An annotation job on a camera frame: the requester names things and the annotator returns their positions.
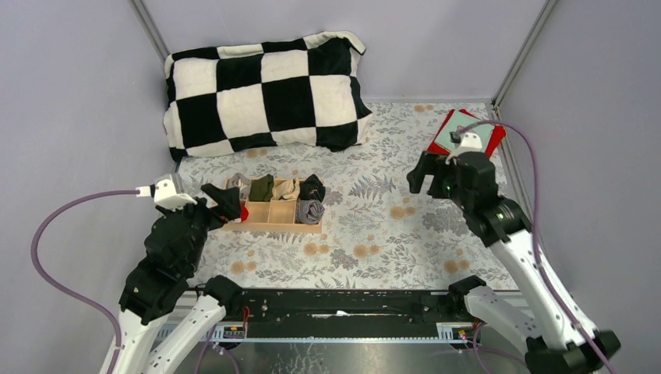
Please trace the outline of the wooden divided organizer box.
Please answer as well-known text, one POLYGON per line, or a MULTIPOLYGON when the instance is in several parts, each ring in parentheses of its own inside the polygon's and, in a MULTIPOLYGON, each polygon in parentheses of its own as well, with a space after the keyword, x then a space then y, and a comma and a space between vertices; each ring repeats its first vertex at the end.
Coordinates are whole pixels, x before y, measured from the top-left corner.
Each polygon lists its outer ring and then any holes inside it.
POLYGON ((298 200, 270 200, 267 202, 240 199, 240 205, 247 211, 247 216, 240 222, 225 224, 222 231, 250 231, 275 233, 300 233, 320 235, 322 220, 315 224, 298 221, 298 200))

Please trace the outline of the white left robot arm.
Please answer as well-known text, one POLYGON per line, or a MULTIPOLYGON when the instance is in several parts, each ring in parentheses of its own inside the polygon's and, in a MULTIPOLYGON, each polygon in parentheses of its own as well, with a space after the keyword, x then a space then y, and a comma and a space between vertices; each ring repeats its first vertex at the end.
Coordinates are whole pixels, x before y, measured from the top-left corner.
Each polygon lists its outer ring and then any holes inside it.
POLYGON ((197 342, 223 320, 237 340, 418 340, 437 334, 449 298, 429 291, 243 288, 224 276, 207 280, 189 314, 161 342, 162 326, 188 291, 209 233, 246 210, 236 187, 182 192, 177 175, 137 190, 154 200, 160 217, 144 245, 147 254, 126 278, 115 321, 115 344, 104 373, 172 373, 197 342))

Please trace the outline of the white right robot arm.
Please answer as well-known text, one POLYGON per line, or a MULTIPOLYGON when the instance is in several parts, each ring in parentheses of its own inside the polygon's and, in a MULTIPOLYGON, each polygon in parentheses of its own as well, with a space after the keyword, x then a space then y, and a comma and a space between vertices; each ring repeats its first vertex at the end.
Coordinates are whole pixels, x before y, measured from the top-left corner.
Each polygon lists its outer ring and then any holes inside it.
POLYGON ((411 192, 432 176, 428 195, 456 204, 468 229, 506 267, 527 301, 527 315, 499 302, 486 285, 447 300, 451 317, 481 319, 524 356, 531 373, 593 373, 609 364, 621 343, 599 329, 573 302, 533 237, 533 226, 512 199, 498 192, 495 167, 481 152, 444 156, 423 152, 408 174, 411 192))

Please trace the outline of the grey striped underwear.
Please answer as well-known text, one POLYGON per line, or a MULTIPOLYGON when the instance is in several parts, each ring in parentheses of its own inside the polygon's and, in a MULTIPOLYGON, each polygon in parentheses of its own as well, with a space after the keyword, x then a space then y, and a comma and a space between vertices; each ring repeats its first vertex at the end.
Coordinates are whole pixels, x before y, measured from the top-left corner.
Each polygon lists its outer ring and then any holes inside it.
POLYGON ((295 222, 297 224, 319 224, 325 213, 323 203, 316 199, 301 200, 296 203, 295 222))

